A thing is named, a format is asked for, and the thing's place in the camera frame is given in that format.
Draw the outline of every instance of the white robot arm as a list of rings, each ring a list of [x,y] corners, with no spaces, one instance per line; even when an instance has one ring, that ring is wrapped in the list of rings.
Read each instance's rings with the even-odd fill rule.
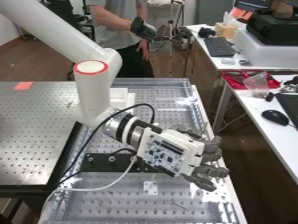
[[[117,51],[102,49],[35,0],[0,0],[0,13],[77,63],[74,78],[79,104],[75,117],[94,128],[110,115],[109,88],[122,65]],[[208,142],[194,139],[183,130],[160,130],[126,113],[110,119],[101,131],[138,148],[136,155],[148,165],[172,177],[182,175],[208,191],[215,190],[210,177],[224,177],[228,173],[223,168],[203,165],[220,158],[216,138]]]

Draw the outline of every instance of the optical breadboard table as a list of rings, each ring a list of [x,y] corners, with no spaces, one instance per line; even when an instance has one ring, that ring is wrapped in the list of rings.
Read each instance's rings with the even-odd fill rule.
[[[159,127],[183,124],[198,128],[212,138],[200,99],[187,79],[117,79],[114,87],[135,94],[134,103],[155,108]],[[133,110],[143,120],[150,110]],[[82,128],[73,144],[69,164],[91,130]],[[83,153],[109,153],[123,145],[97,133]],[[78,171],[82,157],[69,174]],[[224,166],[223,160],[214,165]],[[81,173],[62,187],[97,188],[111,183],[121,173]],[[143,183],[156,183],[156,195],[143,192]],[[61,192],[46,204],[39,223],[121,224],[121,223],[246,223],[230,178],[214,179],[212,193],[196,189],[182,178],[162,173],[129,173],[110,188],[98,192]]]
[[[2,197],[29,189],[35,192],[46,185],[74,127],[71,83],[33,83],[26,90],[13,90],[15,85],[0,83]]]

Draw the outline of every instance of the keyboard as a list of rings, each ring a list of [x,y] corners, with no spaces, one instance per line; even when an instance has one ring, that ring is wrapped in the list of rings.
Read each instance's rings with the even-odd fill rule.
[[[232,57],[235,54],[224,37],[206,38],[204,44],[211,57]]]
[[[298,130],[298,95],[278,93],[275,97]]]

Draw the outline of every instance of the black glove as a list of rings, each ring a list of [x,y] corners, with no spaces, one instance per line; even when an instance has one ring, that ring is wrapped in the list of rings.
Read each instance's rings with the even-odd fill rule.
[[[135,17],[131,22],[130,31],[142,39],[151,42],[156,37],[155,28],[148,25],[140,17]]]

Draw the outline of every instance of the screw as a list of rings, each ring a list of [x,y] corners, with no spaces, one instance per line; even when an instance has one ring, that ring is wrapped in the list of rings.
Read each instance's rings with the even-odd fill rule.
[[[114,156],[110,156],[109,157],[109,162],[114,162],[114,160],[115,160]]]

